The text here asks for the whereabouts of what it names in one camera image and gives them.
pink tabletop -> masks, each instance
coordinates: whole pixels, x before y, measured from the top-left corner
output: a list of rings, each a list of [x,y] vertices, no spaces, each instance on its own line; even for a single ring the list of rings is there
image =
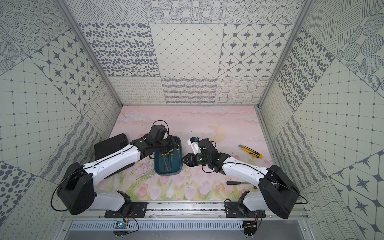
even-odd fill
[[[111,137],[124,133],[128,140],[148,133],[152,123],[165,120],[169,134],[182,141],[183,156],[192,152],[187,140],[208,137],[217,143],[216,149],[260,167],[272,164],[260,123],[253,107],[168,107],[124,106],[112,130]],[[263,155],[251,157],[238,147],[245,145]],[[162,177],[155,173],[153,160],[146,157],[118,174],[101,181],[96,187],[107,191],[121,190],[133,200],[224,200],[238,199],[248,185],[226,185],[226,181],[242,181],[219,173],[205,173],[201,167],[188,167],[177,175]]]

metal vent grille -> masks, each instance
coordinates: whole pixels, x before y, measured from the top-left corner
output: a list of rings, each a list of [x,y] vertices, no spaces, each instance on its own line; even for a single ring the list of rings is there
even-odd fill
[[[119,221],[73,221],[71,230],[114,230]],[[165,230],[243,230],[240,220],[137,220],[141,231]],[[137,224],[130,221],[128,228],[119,229],[132,231],[137,229]]]

black box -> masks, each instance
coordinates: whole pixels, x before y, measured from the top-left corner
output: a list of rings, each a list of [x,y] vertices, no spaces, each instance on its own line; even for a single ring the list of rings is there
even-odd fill
[[[108,138],[102,142],[98,142],[94,145],[95,149],[95,160],[99,160],[106,157],[114,152],[119,151],[128,145],[128,138],[124,133],[117,136]]]

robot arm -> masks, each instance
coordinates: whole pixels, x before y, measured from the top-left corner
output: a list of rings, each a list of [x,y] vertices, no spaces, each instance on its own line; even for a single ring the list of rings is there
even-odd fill
[[[113,154],[84,165],[77,162],[70,165],[57,188],[57,195],[72,215],[87,209],[127,212],[131,202],[128,195],[95,189],[95,186],[153,152],[167,152],[179,144],[163,125],[154,125],[148,134]]]
[[[246,192],[241,196],[239,208],[242,207],[243,212],[270,209],[281,218],[289,217],[300,191],[278,166],[265,168],[241,162],[228,154],[219,153],[208,138],[199,141],[197,137],[192,137],[188,145],[194,152],[183,157],[182,161],[187,166],[207,165],[214,172],[238,177],[259,187],[261,194]]]

black screwdriver handle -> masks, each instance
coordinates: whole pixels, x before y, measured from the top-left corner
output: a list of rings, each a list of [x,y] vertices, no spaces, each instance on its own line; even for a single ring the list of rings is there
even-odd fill
[[[227,185],[240,185],[241,182],[227,181]]]

